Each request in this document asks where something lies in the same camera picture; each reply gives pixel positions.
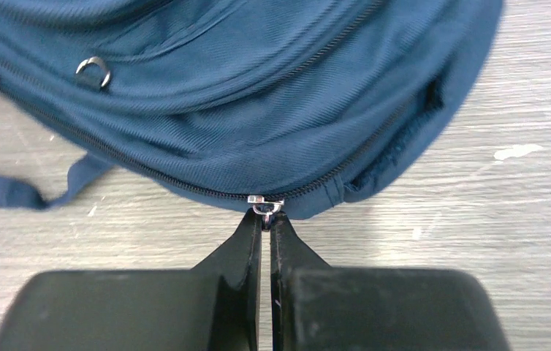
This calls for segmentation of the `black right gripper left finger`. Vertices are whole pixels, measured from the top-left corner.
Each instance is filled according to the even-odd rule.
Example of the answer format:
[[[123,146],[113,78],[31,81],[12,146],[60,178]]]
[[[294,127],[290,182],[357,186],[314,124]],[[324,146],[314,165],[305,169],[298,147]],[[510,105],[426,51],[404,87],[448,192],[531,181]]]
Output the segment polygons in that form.
[[[190,269],[46,271],[20,289],[0,350],[256,350],[262,220]]]

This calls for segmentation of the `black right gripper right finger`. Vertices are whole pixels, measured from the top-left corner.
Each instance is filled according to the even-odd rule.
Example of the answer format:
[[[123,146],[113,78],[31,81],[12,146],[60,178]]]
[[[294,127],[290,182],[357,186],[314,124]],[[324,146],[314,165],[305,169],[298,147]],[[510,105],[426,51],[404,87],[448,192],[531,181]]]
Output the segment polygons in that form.
[[[275,350],[508,350],[490,297],[453,269],[337,267],[285,214],[270,228]]]

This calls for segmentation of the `navy blue student backpack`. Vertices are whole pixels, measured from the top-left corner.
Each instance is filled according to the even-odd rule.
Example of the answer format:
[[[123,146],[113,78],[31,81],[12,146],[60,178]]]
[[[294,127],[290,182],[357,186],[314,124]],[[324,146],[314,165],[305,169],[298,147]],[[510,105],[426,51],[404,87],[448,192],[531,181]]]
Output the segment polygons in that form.
[[[502,1],[0,1],[0,94],[85,149],[46,210],[119,166],[308,219],[374,196],[452,120]]]

